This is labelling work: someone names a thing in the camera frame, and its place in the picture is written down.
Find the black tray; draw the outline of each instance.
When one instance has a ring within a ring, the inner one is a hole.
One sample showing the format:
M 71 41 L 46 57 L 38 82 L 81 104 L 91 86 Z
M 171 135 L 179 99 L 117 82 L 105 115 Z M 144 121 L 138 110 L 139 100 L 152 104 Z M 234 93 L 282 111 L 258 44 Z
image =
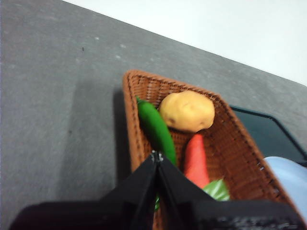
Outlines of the black tray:
M 265 157 L 279 156 L 307 166 L 307 153 L 274 117 L 231 106 Z

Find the green chili pepper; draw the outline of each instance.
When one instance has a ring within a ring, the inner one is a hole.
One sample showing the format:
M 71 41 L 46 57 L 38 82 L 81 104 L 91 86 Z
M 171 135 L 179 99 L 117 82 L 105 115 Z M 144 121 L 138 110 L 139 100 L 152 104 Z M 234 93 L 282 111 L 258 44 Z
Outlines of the green chili pepper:
M 138 96 L 136 99 L 142 128 L 153 148 L 164 153 L 176 165 L 175 145 L 166 123 L 151 103 L 141 100 Z

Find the leafy green vegetable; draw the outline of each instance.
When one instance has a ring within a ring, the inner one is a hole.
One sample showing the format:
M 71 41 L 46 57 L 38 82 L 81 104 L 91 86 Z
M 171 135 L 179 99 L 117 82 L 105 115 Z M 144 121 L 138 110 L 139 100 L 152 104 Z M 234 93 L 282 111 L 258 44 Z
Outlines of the leafy green vegetable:
M 230 200 L 229 191 L 227 189 L 225 182 L 222 179 L 210 182 L 203 188 L 203 190 L 215 200 L 218 201 Z
M 157 195 L 155 197 L 155 203 L 154 203 L 154 211 L 156 212 L 160 207 L 160 197 Z

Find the brown wicker basket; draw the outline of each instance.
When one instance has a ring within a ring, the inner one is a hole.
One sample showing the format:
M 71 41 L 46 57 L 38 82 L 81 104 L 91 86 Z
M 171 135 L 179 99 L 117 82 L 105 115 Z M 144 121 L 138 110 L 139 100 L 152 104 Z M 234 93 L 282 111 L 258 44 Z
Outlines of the brown wicker basket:
M 134 171 L 152 151 L 140 128 L 135 96 L 156 107 L 170 93 L 192 90 L 210 98 L 215 107 L 213 125 L 202 130 L 211 180 L 224 178 L 232 199 L 270 199 L 293 206 L 291 200 L 263 160 L 263 155 L 237 116 L 220 95 L 140 70 L 130 70 L 123 77 L 131 170 Z M 184 149 L 193 134 L 170 129 L 182 170 Z M 162 229 L 161 213 L 154 217 L 154 229 Z

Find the orange carrot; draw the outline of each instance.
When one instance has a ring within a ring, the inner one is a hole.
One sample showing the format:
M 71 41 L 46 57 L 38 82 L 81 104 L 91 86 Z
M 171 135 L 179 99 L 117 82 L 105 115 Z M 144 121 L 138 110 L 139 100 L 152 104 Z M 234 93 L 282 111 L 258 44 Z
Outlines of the orange carrot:
M 184 175 L 201 189 L 210 182 L 206 163 L 206 152 L 202 135 L 200 134 L 195 134 L 188 142 Z

